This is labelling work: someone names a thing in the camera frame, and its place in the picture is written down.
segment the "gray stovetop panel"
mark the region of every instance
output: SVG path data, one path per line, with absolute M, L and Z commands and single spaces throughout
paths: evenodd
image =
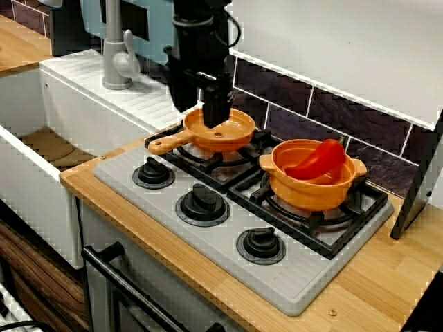
M 172 169 L 176 180 L 160 190 L 143 189 L 134 184 L 132 173 L 148 156 L 152 155 L 144 147 L 137 147 L 101 162 L 93 174 L 289 316 L 300 315 L 393 212 L 392 203 L 388 202 L 333 260 L 275 230 L 286 245 L 286 255 L 277 264 L 260 266 L 240 256 L 236 241 L 245 230 L 271 225 L 226 197 L 231 214 L 223 224 L 200 228 L 183 222 L 175 212 L 175 203 L 194 184 L 202 182 L 166 160 L 152 156 Z

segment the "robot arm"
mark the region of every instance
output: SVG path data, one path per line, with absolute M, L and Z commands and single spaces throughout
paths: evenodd
M 240 39 L 238 23 L 224 10 L 231 0 L 174 0 L 178 46 L 168 54 L 169 88 L 180 112 L 197 103 L 197 87 L 204 92 L 204 124 L 213 128 L 229 119 L 233 101 L 233 77 L 226 67 L 229 48 Z M 238 29 L 228 45 L 228 20 Z

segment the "wooden countertop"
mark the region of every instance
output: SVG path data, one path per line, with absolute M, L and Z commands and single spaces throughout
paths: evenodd
M 38 68 L 50 58 L 49 38 L 0 15 L 0 77 Z
M 427 205 L 395 241 L 389 234 L 402 200 L 390 195 L 395 213 L 301 316 L 288 317 L 96 179 L 100 162 L 61 173 L 62 184 L 247 331 L 399 331 L 443 262 L 443 211 Z

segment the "light blue panel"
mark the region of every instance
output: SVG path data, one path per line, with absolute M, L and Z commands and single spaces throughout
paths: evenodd
M 172 25 L 174 6 L 172 0 L 126 0 L 129 3 L 146 8 L 150 40 L 134 36 L 134 50 L 137 54 L 159 64 L 168 60 L 163 48 L 176 45 L 177 36 Z M 106 24 L 102 22 L 100 0 L 80 0 L 84 29 L 102 39 L 106 38 Z

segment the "white sink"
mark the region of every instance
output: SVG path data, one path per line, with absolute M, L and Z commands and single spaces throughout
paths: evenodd
M 17 137 L 49 127 L 99 156 L 183 117 L 165 97 L 167 87 L 146 77 L 130 90 L 102 88 L 102 56 L 93 55 L 98 63 L 69 55 L 0 79 L 0 199 L 74 268 L 83 267 L 75 198 L 58 169 Z

